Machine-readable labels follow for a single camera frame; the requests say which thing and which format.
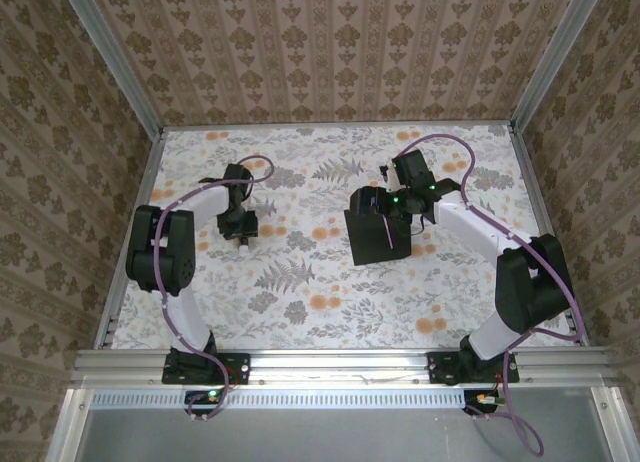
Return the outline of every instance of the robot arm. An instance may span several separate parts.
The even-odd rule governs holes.
[[[249,180],[251,173],[239,164],[230,164],[223,180]],[[201,182],[212,182],[204,179]],[[215,352],[213,334],[202,320],[193,288],[189,286],[195,273],[195,232],[217,217],[220,234],[227,240],[239,239],[246,250],[248,238],[258,235],[258,220],[253,211],[245,211],[241,203],[247,198],[246,184],[213,187],[171,212],[163,226],[160,249],[162,282],[169,293],[167,310],[174,325],[190,346]],[[142,290],[157,290],[153,272],[153,243],[160,207],[143,205],[133,216],[127,252],[126,271]],[[172,347],[190,353],[175,336]]]
[[[406,229],[416,214],[450,230],[481,254],[496,269],[496,312],[461,342],[463,351],[472,352],[469,358],[473,364],[482,365],[483,361],[501,356],[522,334],[569,308],[551,276],[511,239],[517,235],[528,243],[571,290],[564,255],[555,237],[548,234],[533,237],[476,207],[488,218],[506,226],[510,235],[500,232],[467,208],[456,182],[436,181],[418,150],[396,157],[392,165],[393,171],[386,166],[380,169],[385,180],[395,184],[397,190],[358,189],[351,196],[349,210],[345,211],[354,262],[381,262],[410,255],[411,235]],[[405,224],[404,232],[394,229],[394,222],[397,225],[400,221]],[[375,224],[383,227],[386,234],[373,236],[369,230],[369,237],[360,239],[362,233]],[[369,257],[371,253],[377,258]]]

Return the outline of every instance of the table surface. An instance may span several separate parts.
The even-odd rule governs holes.
[[[428,225],[412,256],[355,267],[343,210],[364,185],[383,184],[378,166],[418,137],[450,133],[476,152],[470,198],[509,223],[538,233],[506,126],[389,125],[172,131],[166,136],[152,204],[166,206],[203,177],[251,154],[276,171],[256,185],[248,208],[260,235],[250,251],[218,234],[215,220],[196,234],[192,282],[203,318],[226,349],[454,347],[494,310],[495,271],[455,235]],[[446,139],[420,149],[436,179],[459,181],[464,147]],[[254,176],[262,161],[249,161]],[[170,345],[158,294],[129,282],[113,348]],[[545,323],[569,331],[564,316]],[[535,336],[526,345],[562,345]]]

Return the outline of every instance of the patterned wallpaper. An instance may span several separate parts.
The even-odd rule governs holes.
[[[0,460],[41,460],[149,141],[67,0],[0,0]]]
[[[639,407],[640,0],[599,1],[525,140],[592,342]]]
[[[508,119],[569,0],[97,0],[165,125]]]

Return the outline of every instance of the aluminum frame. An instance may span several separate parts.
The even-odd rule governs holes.
[[[122,93],[131,104],[149,139],[156,140],[162,130],[160,114],[140,83],[109,24],[100,12],[98,4],[95,0],[69,0],[69,3],[102,55]]]
[[[144,175],[142,176],[140,187],[138,188],[138,195],[136,196],[134,207],[146,204],[151,198],[153,185],[156,181],[158,170],[160,170],[165,142],[166,133],[162,131],[157,136],[157,139],[151,148],[151,152],[149,153],[149,159],[147,159],[147,165],[144,168]],[[120,314],[124,294],[127,291],[128,279],[125,265],[127,262],[127,249],[129,247],[129,237],[131,236],[132,225],[133,217],[129,220],[127,233],[124,236],[120,255],[118,256],[118,262],[116,263],[116,270],[114,271],[113,278],[111,279],[111,285],[109,286],[109,292],[107,293],[104,311],[102,312],[100,325],[98,326],[96,338],[93,343],[94,349],[102,349],[105,346],[108,334],[115,331],[115,327],[117,326],[118,315]]]
[[[522,130],[531,121],[597,3],[598,0],[571,0],[569,3],[513,112],[512,119]]]
[[[354,393],[385,391],[402,393],[446,393],[451,387],[429,382],[429,350],[256,350],[251,354],[251,379],[237,391],[282,395],[301,390]],[[166,392],[161,374],[167,351],[87,350],[80,351],[56,425],[48,461],[73,461],[96,391]],[[613,460],[638,460],[638,443],[620,391],[614,387],[614,373],[601,347],[522,348],[515,352],[520,382],[515,392],[537,387],[590,387]],[[461,384],[458,388],[489,388],[491,384]],[[176,391],[210,386],[173,386]]]
[[[529,157],[529,152],[527,151],[524,139],[522,138],[522,131],[520,130],[516,120],[511,121],[509,125],[509,135],[511,136],[511,144],[513,145],[513,150],[516,153],[516,159],[520,166],[520,172],[522,173],[524,185],[527,188],[527,193],[529,194],[531,208],[533,209],[533,215],[536,218],[536,223],[538,224],[540,233],[554,235],[551,217],[549,217],[547,206],[544,202],[544,198],[542,197],[542,191],[540,190],[540,184],[538,184],[538,178],[536,177],[533,169],[531,157]],[[570,310],[565,311],[565,317],[567,318],[567,322],[569,323],[571,330],[575,331],[575,321],[573,320],[573,314]],[[586,332],[580,339],[580,343],[584,346],[591,345],[589,335]]]
[[[509,120],[389,120],[376,122],[296,122],[286,124],[238,124],[238,125],[186,125],[179,127],[168,125],[166,132],[193,132],[196,130],[248,130],[248,129],[314,129],[327,127],[399,127],[403,125],[437,125],[440,127],[459,126],[471,127],[476,125],[509,125]]]

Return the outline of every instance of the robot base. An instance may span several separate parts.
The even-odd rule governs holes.
[[[214,355],[229,372],[229,384],[247,385],[251,372],[251,356],[240,353],[218,353],[213,334],[202,350]],[[218,366],[196,354],[181,352],[175,348],[167,355],[162,371],[165,385],[224,385],[224,376]]]
[[[502,376],[504,354],[490,360],[480,359],[469,344],[469,336],[460,342],[460,350],[427,353],[431,383],[458,385],[467,383],[495,384],[496,376]],[[518,366],[513,354],[509,354],[509,382],[518,382]]]

